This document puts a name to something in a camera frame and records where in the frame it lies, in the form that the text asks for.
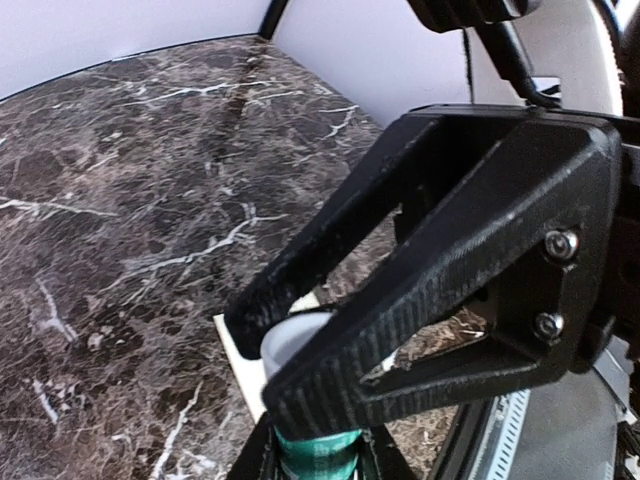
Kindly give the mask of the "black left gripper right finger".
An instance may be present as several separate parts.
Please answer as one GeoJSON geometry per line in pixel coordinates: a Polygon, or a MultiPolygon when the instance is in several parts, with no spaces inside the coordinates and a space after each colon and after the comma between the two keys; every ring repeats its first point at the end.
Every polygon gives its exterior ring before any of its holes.
{"type": "Polygon", "coordinates": [[[362,431],[359,445],[359,478],[364,480],[417,479],[384,425],[362,431]]]}

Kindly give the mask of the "small glue bottle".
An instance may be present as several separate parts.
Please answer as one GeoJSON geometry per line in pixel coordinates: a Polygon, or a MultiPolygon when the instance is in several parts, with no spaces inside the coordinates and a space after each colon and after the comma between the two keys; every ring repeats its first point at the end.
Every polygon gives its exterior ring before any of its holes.
{"type": "Polygon", "coordinates": [[[304,441],[287,440],[277,429],[279,462],[288,479],[345,480],[356,471],[361,430],[304,441]]]}

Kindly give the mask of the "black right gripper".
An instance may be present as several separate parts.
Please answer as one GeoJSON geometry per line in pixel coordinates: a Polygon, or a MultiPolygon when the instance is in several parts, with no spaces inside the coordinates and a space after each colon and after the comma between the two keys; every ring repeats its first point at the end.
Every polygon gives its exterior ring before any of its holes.
{"type": "Polygon", "coordinates": [[[639,358],[639,145],[629,131],[598,133],[596,148],[580,167],[574,187],[575,221],[584,231],[578,254],[586,298],[576,360],[597,359],[613,335],[639,358]]]}

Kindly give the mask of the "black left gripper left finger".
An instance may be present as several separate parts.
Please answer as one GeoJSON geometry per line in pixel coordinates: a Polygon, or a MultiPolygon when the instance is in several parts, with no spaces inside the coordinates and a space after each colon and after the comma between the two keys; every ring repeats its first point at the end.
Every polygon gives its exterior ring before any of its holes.
{"type": "Polygon", "coordinates": [[[263,414],[249,435],[227,480],[275,480],[278,478],[278,447],[272,422],[263,414]]]}

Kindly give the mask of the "cream envelope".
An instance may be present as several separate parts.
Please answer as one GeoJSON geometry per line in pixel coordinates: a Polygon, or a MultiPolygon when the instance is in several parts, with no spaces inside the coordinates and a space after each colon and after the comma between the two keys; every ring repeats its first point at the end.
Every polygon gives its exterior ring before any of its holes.
{"type": "MultiPolygon", "coordinates": [[[[314,293],[309,293],[297,300],[289,317],[295,312],[301,311],[329,311],[322,308],[314,293]]],[[[249,413],[255,424],[258,423],[260,417],[265,412],[265,406],[262,401],[262,391],[268,380],[266,379],[263,362],[259,353],[259,358],[255,360],[243,357],[231,337],[227,328],[225,317],[223,314],[214,317],[214,323],[217,333],[222,341],[224,351],[229,360],[235,379],[238,382],[242,397],[248,407],[249,413]]]]}

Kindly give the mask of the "grey glue bottle cap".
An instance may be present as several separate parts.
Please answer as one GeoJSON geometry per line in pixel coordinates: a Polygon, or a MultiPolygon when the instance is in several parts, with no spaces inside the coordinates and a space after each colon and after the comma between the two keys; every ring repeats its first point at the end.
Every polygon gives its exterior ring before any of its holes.
{"type": "Polygon", "coordinates": [[[301,311],[271,328],[264,336],[260,355],[270,380],[328,322],[329,311],[301,311]]]}

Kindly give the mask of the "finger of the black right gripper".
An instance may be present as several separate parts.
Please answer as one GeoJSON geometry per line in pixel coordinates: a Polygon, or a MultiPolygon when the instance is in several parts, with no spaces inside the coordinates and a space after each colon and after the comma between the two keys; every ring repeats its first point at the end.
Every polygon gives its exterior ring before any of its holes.
{"type": "Polygon", "coordinates": [[[259,358],[266,333],[398,205],[424,216],[527,111],[431,105],[393,121],[318,213],[225,311],[239,353],[259,358]]]}
{"type": "Polygon", "coordinates": [[[620,177],[620,135],[604,121],[516,126],[269,381],[276,428],[335,434],[559,379],[599,293],[620,177]],[[489,336],[363,382],[496,278],[489,336]]]}

